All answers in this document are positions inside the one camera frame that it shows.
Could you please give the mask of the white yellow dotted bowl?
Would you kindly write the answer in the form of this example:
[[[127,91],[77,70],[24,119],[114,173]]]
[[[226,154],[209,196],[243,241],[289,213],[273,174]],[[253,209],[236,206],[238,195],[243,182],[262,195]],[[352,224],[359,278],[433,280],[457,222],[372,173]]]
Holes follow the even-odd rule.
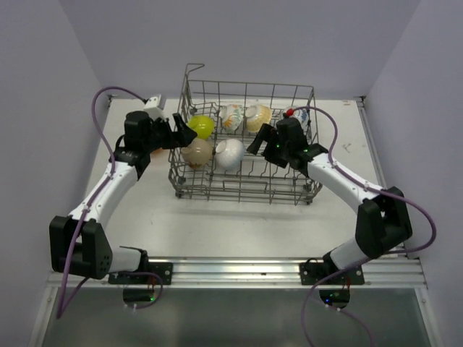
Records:
[[[264,124],[270,124],[272,111],[264,105],[251,105],[245,111],[246,129],[250,133],[256,133]]]

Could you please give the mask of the white blue patterned bowl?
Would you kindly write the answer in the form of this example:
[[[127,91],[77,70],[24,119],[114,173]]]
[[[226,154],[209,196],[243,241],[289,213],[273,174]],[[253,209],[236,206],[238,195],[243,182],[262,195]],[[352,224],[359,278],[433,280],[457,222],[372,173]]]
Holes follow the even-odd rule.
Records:
[[[301,127],[304,128],[308,125],[309,123],[309,120],[310,120],[310,117],[309,117],[309,112],[307,111],[307,109],[305,108],[302,108],[302,109],[297,109],[296,106],[288,106],[286,108],[284,108],[280,115],[279,115],[279,118],[280,120],[282,119],[286,119],[284,117],[284,112],[285,110],[289,109],[289,108],[293,108],[294,109],[294,114],[293,116],[290,116],[288,118],[293,118],[293,119],[297,119],[299,121],[299,123],[301,124]]]

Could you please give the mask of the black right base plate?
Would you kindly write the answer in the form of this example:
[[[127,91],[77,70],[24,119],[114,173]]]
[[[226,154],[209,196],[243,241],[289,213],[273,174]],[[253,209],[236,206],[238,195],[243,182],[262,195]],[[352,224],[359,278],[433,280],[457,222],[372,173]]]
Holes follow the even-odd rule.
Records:
[[[314,285],[337,271],[339,269],[335,264],[325,258],[309,258],[299,264],[300,281],[304,286]],[[357,266],[344,270],[342,273],[320,284],[331,286],[363,285],[365,284],[365,278],[362,267]]]

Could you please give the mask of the white floral leaf bowl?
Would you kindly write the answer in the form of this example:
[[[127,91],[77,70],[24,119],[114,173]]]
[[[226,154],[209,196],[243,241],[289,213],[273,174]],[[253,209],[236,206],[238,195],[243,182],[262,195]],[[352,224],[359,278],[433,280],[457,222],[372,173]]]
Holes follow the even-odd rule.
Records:
[[[221,125],[228,133],[236,131],[243,120],[243,107],[239,104],[229,104],[220,107],[218,116],[221,119]]]

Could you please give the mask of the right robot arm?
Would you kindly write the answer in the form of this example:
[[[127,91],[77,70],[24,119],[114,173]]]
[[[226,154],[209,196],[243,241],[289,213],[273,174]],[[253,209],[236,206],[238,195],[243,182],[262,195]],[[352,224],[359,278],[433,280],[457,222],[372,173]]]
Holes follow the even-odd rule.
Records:
[[[357,176],[355,182],[343,174],[347,169],[330,159],[326,148],[309,144],[300,122],[287,118],[274,127],[263,124],[247,151],[259,151],[269,163],[282,168],[290,166],[302,175],[329,188],[356,213],[354,236],[323,256],[320,264],[307,261],[305,271],[340,283],[351,264],[377,259],[412,236],[407,206],[402,191],[380,186]]]

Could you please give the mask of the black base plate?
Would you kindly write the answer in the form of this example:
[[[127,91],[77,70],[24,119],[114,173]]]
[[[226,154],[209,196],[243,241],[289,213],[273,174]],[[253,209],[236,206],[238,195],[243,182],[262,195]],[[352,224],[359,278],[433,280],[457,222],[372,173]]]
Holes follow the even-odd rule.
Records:
[[[339,269],[335,264],[325,258],[309,258],[299,264],[300,281],[304,286],[314,285],[337,271]],[[342,273],[320,284],[331,286],[363,285],[365,284],[365,278],[362,267],[357,266],[344,270]]]
[[[159,279],[152,276],[152,273],[154,273],[162,280],[162,284],[169,286],[173,275],[173,267],[172,262],[150,262],[146,259],[140,263],[135,271],[111,273],[108,283],[112,285],[159,284]]]

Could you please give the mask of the aluminium mounting rail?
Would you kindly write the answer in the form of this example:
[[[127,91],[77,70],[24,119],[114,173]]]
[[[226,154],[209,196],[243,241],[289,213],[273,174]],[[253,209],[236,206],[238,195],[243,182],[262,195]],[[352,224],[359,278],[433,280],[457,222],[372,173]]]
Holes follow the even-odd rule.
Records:
[[[172,262],[172,288],[302,288],[297,258],[151,258],[150,262]],[[387,257],[361,265],[365,284],[319,288],[424,288],[426,279],[418,260]]]

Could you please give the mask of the lime green bowl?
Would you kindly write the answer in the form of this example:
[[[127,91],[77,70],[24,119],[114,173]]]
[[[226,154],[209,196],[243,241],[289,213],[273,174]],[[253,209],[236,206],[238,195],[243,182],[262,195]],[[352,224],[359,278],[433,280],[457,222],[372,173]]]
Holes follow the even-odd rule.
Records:
[[[187,123],[188,127],[197,133],[197,137],[207,140],[213,133],[214,121],[206,115],[193,116]]]

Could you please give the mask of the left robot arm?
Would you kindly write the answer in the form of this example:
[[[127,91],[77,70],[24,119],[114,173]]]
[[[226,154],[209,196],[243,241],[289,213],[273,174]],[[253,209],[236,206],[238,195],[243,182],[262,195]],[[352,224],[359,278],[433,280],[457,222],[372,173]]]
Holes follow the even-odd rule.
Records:
[[[124,273],[133,283],[150,277],[147,252],[137,247],[113,247],[106,227],[126,193],[140,180],[157,149],[186,147],[197,137],[179,113],[175,125],[133,111],[124,120],[124,134],[112,147],[109,164],[96,187],[73,211],[49,225],[51,266],[58,273],[102,279]]]

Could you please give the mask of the beige bowl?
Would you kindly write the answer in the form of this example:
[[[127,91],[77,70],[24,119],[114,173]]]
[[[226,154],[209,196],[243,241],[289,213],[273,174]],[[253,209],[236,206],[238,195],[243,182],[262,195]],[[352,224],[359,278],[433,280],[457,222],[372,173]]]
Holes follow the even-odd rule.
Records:
[[[190,168],[200,168],[212,158],[213,146],[207,140],[195,138],[188,146],[181,149],[181,155]]]

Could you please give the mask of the white ribbed bowl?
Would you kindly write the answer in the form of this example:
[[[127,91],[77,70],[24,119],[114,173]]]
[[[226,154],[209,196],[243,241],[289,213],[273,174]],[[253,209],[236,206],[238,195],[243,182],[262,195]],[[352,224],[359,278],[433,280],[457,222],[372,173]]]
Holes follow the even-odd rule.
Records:
[[[244,144],[236,139],[220,141],[216,146],[217,165],[224,170],[235,169],[245,154]]]

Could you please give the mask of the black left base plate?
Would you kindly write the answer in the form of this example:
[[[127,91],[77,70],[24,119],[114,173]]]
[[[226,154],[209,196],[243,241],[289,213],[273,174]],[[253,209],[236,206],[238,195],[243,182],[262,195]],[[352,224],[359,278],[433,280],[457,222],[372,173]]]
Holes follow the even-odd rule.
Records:
[[[152,273],[154,273],[162,280],[162,284],[169,286],[173,275],[173,267],[172,262],[150,262],[146,259],[140,263],[135,271],[111,273],[108,283],[112,285],[159,284],[159,279],[152,276]]]

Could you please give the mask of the orange ribbed bowl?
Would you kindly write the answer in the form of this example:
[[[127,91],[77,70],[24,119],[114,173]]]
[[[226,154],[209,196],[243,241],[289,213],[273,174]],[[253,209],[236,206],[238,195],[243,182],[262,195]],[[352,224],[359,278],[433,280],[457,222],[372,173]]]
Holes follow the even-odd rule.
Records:
[[[163,153],[163,149],[162,148],[159,148],[157,150],[154,150],[150,155],[151,156],[155,156],[155,155],[160,155]]]

